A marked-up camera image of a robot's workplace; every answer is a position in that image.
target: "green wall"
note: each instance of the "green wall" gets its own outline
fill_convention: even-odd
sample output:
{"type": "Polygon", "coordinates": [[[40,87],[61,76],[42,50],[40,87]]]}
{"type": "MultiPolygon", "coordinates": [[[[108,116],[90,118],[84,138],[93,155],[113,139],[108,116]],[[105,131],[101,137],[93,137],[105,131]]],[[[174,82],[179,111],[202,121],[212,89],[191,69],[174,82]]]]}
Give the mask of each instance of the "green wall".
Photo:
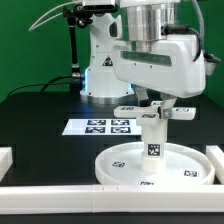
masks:
{"type": "MultiPolygon", "coordinates": [[[[69,31],[63,17],[40,29],[29,27],[46,11],[65,0],[1,0],[0,19],[0,101],[17,86],[45,83],[71,72],[69,31]]],[[[89,32],[77,34],[82,70],[89,61],[89,32]]],[[[62,87],[50,89],[64,90],[62,87]]],[[[39,91],[29,88],[22,91],[39,91]]]]}
{"type": "MultiPolygon", "coordinates": [[[[28,31],[43,13],[67,1],[1,0],[0,101],[17,86],[43,83],[70,73],[70,44],[66,21],[59,17],[34,32],[28,31]]],[[[223,0],[200,1],[200,5],[206,20],[206,50],[224,59],[223,0]]],[[[190,2],[182,2],[181,20],[198,27],[190,2]]],[[[90,53],[88,29],[78,30],[77,38],[80,65],[84,71],[88,66],[90,53]]],[[[222,63],[215,74],[207,79],[205,94],[224,107],[223,73],[222,63]]],[[[65,90],[62,87],[51,87],[52,89],[65,90]]]]}

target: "black cable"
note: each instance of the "black cable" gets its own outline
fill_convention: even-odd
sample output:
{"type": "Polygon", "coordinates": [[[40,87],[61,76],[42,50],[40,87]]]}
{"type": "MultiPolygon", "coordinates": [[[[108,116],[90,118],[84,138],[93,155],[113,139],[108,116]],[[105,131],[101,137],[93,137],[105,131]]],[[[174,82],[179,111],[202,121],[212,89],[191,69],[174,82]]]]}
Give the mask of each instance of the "black cable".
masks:
{"type": "Polygon", "coordinates": [[[6,99],[8,100],[9,97],[17,90],[19,89],[24,89],[24,88],[28,88],[28,87],[37,87],[37,86],[44,86],[44,85],[49,85],[49,86],[59,86],[59,85],[70,85],[71,83],[70,82],[65,82],[65,83],[40,83],[40,84],[31,84],[31,85],[25,85],[25,86],[20,86],[20,87],[17,87],[13,90],[11,90],[6,99]]]}
{"type": "Polygon", "coordinates": [[[70,46],[72,55],[72,73],[80,73],[77,44],[76,44],[76,30],[75,30],[77,16],[75,11],[67,10],[66,7],[63,8],[63,16],[67,19],[67,23],[69,26],[70,46]]]}
{"type": "Polygon", "coordinates": [[[198,39],[198,51],[197,51],[197,54],[195,55],[195,58],[194,58],[194,62],[198,60],[198,58],[200,57],[201,55],[201,51],[202,51],[202,47],[203,47],[203,43],[202,43],[202,39],[201,39],[201,36],[200,34],[198,33],[197,30],[191,28],[191,27],[188,27],[188,30],[191,31],[193,34],[195,34],[195,36],[197,37],[198,39]]]}
{"type": "Polygon", "coordinates": [[[54,83],[54,82],[59,81],[59,80],[62,80],[62,79],[68,79],[68,78],[72,78],[72,75],[63,75],[63,76],[53,78],[46,85],[43,86],[43,88],[41,89],[40,92],[43,93],[49,87],[49,84],[54,83]]]}
{"type": "Polygon", "coordinates": [[[202,39],[200,34],[198,33],[197,30],[191,28],[190,26],[185,26],[185,25],[181,25],[181,26],[176,26],[176,25],[167,25],[165,27],[162,27],[162,34],[168,35],[168,34],[187,34],[187,33],[193,33],[198,40],[198,51],[195,55],[194,58],[194,62],[198,60],[198,58],[201,55],[201,51],[202,51],[202,39]]]}

